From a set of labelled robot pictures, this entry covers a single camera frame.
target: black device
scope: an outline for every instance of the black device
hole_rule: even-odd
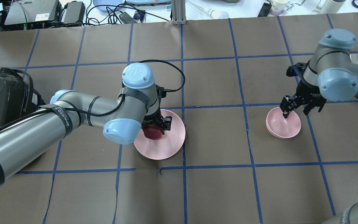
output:
[[[83,2],[69,2],[64,15],[64,23],[82,22],[85,14],[85,5]]]
[[[267,16],[270,12],[270,9],[272,8],[272,5],[270,3],[263,3],[262,8],[260,9],[260,12],[258,14],[258,17],[264,17]]]
[[[58,0],[13,1],[5,25],[10,30],[47,28],[50,21],[59,21],[62,5]]]
[[[137,21],[138,23],[143,23],[143,20],[145,19],[146,16],[146,11],[145,10],[139,10],[136,11],[135,14],[133,15],[133,19],[135,21]]]
[[[28,82],[21,75],[26,74]],[[0,68],[0,127],[31,114],[45,105],[33,87],[33,79],[18,69]]]
[[[132,17],[130,15],[128,15],[128,13],[123,12],[121,13],[119,16],[120,20],[124,23],[124,24],[136,24],[137,22],[132,19]]]

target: black equipment box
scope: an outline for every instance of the black equipment box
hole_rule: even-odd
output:
[[[59,21],[61,8],[59,0],[14,1],[7,14],[5,25],[10,30],[23,30],[27,19],[27,27],[35,29],[50,27],[48,22]]]
[[[19,74],[25,74],[28,83]],[[18,69],[0,68],[0,127],[45,105],[33,88],[33,79]]]

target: bowl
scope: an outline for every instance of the bowl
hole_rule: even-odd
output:
[[[266,127],[277,138],[292,138],[301,130],[301,119],[294,111],[285,119],[281,109],[276,107],[267,114]]]

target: light blue joint cap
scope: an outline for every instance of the light blue joint cap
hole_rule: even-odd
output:
[[[122,82],[132,89],[144,89],[155,83],[151,68],[144,63],[128,65],[122,72]]]
[[[112,142],[121,145],[133,143],[142,125],[134,119],[114,119],[103,127],[103,135]]]
[[[350,50],[354,47],[356,40],[356,36],[348,30],[331,29],[325,32],[319,44],[336,49]]]
[[[58,99],[65,93],[67,92],[78,92],[78,91],[75,91],[75,90],[65,90],[65,89],[62,89],[62,90],[59,90],[55,93],[55,95],[51,98],[51,101],[49,102],[50,104],[54,104],[58,101]]]
[[[329,101],[345,101],[358,92],[358,78],[343,68],[329,68],[320,73],[317,84],[321,95]]]

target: label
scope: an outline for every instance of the label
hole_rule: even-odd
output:
[[[42,14],[37,14],[37,16],[35,17],[35,21],[44,21],[44,20],[48,20],[49,18],[49,13],[42,13]]]
[[[31,102],[33,102],[35,105],[38,105],[38,96],[35,93],[33,93],[33,99]]]

